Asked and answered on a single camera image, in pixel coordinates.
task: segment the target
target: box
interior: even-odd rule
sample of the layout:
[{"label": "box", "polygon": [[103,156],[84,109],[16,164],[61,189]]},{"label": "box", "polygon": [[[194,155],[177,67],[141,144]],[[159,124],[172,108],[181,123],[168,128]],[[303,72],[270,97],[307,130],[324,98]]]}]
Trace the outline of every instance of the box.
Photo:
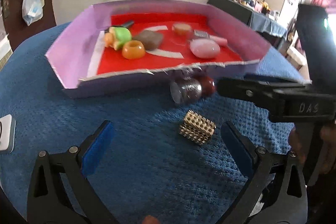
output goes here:
[{"label": "box", "polygon": [[[88,77],[91,57],[100,32],[111,26],[112,15],[141,13],[184,13],[202,15],[208,26],[228,40],[230,49],[243,61],[181,64],[156,69],[104,73]],[[169,82],[176,77],[206,73],[217,79],[255,72],[270,44],[231,15],[207,4],[175,0],[127,0],[95,4],[83,11],[60,34],[46,53],[56,76],[71,98],[112,94],[132,88]]]}]

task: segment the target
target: brown door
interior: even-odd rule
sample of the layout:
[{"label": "brown door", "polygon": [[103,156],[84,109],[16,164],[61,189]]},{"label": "brown door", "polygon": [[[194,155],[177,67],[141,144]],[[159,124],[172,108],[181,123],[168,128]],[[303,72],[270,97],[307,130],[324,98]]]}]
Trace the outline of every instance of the brown door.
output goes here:
[{"label": "brown door", "polygon": [[1,0],[2,15],[4,19],[5,30],[8,34],[9,42],[14,51],[27,38],[56,26],[53,5],[51,0],[45,0],[43,7],[43,17],[27,26],[22,18],[23,0],[8,0],[8,16],[5,17],[3,0]]}]

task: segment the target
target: white plastic bag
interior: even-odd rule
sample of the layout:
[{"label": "white plastic bag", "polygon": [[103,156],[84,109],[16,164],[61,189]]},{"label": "white plastic bag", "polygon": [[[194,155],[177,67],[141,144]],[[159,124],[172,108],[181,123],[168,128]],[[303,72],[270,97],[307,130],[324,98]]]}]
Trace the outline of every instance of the white plastic bag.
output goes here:
[{"label": "white plastic bag", "polygon": [[23,0],[22,18],[29,26],[43,17],[43,4],[41,0]]}]

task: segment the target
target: textured blue towel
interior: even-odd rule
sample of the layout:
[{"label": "textured blue towel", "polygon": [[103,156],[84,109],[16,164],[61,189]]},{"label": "textured blue towel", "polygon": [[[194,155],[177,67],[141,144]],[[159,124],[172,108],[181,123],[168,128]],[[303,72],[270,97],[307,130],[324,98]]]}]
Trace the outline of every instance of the textured blue towel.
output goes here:
[{"label": "textured blue towel", "polygon": [[[106,119],[115,138],[89,180],[121,223],[140,223],[147,215],[162,223],[215,223],[245,183],[219,130],[199,147],[178,134],[188,109],[214,121],[227,120],[255,145],[286,153],[292,124],[268,121],[252,103],[213,95],[175,108],[168,86],[118,95],[69,99],[45,52],[66,25],[26,40],[0,72],[0,117],[17,120],[14,151],[0,156],[1,182],[18,211],[26,215],[31,171],[40,150],[66,151],[94,133]],[[258,73],[300,78],[274,48]]]}]

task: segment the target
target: gold object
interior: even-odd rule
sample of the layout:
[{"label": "gold object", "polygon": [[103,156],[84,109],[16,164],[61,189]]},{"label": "gold object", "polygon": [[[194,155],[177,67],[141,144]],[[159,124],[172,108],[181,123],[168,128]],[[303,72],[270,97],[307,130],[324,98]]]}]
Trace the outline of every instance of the gold object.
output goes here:
[{"label": "gold object", "polygon": [[193,142],[202,145],[210,140],[215,132],[214,122],[189,110],[180,125],[180,134]]}]

